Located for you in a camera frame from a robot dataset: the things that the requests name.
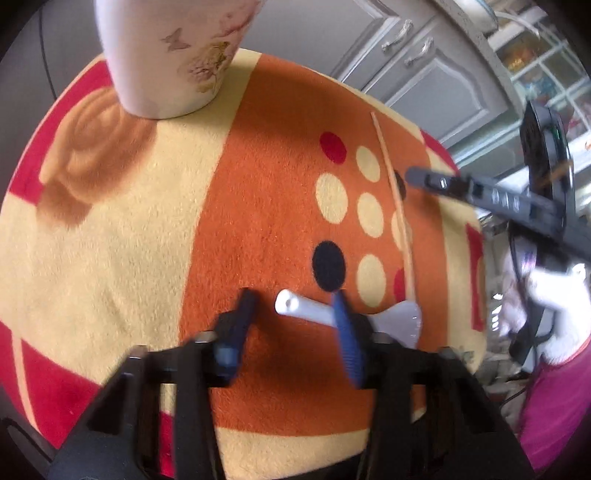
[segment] cabinet door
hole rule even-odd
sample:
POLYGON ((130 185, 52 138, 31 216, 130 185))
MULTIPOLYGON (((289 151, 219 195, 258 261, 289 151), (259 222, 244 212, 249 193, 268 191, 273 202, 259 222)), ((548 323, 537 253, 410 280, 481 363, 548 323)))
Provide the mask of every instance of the cabinet door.
POLYGON ((413 38, 364 91, 445 147, 509 108, 492 69, 445 17, 413 38))
MULTIPOLYGON (((241 46, 341 77, 368 43, 377 42, 400 20, 386 5, 391 1, 268 0, 241 46)), ((360 87, 384 64, 383 55, 380 60, 360 87)))
POLYGON ((355 56, 345 59, 340 68, 333 72, 336 79, 359 90, 433 17, 441 14, 426 0, 384 0, 383 3, 392 14, 372 38, 358 47, 355 56))

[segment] ceramic vase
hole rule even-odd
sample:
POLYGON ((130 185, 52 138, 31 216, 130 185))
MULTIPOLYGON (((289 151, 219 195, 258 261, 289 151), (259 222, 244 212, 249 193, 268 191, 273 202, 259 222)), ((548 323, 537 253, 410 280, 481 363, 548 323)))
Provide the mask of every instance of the ceramic vase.
POLYGON ((264 0, 95 0, 96 23, 119 101, 163 119, 198 110, 264 0))

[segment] spoon head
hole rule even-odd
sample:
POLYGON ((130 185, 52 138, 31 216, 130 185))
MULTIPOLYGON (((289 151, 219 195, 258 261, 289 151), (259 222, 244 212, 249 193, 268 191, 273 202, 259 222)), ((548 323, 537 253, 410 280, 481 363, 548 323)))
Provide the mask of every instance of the spoon head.
POLYGON ((416 302, 401 301, 388 310, 369 315, 369 318, 376 332, 387 333, 407 348, 417 347, 423 315, 416 302))

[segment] orange tablecloth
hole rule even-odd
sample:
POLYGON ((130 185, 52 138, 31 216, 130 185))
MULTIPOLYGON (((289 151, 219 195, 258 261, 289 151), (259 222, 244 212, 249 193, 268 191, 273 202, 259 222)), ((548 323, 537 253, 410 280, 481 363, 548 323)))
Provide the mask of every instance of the orange tablecloth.
POLYGON ((262 305, 242 372, 212 391, 228 476, 277 478, 358 453, 371 393, 348 384, 331 328, 273 304, 283 288, 328 303, 323 288, 342 286, 362 313, 404 297, 372 111, 413 236, 419 347, 451 345, 476 368, 478 220, 402 180, 409 166, 454 171, 435 140, 332 79, 244 50, 209 106, 139 119, 99 58, 36 130, 2 205, 0 382, 19 410, 59 446, 131 346, 169 348, 207 329, 246 286, 262 305), (315 252, 331 266, 315 269, 315 252))

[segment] floor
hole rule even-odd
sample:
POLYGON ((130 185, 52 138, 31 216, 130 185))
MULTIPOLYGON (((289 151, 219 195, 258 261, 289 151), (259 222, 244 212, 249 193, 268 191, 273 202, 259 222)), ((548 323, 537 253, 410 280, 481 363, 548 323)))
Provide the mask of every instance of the floor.
POLYGON ((0 199, 20 155, 53 103, 40 41, 56 95, 101 52, 93 0, 48 0, 0 60, 0 199))

